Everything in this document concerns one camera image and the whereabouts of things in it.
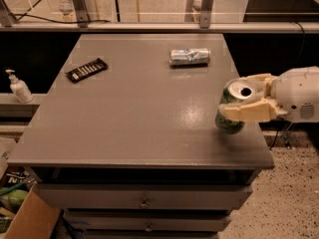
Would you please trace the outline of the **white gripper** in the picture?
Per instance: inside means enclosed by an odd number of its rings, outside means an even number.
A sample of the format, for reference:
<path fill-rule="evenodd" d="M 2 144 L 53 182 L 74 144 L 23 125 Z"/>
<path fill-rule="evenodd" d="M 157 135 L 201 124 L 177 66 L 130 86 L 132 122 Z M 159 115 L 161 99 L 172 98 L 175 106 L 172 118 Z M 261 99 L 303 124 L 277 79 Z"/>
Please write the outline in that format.
<path fill-rule="evenodd" d="M 246 77 L 265 97 L 254 103 L 222 104 L 219 112 L 227 119 L 266 122 L 278 117 L 291 122 L 319 121 L 319 68 L 291 69 L 276 78 L 271 74 Z"/>

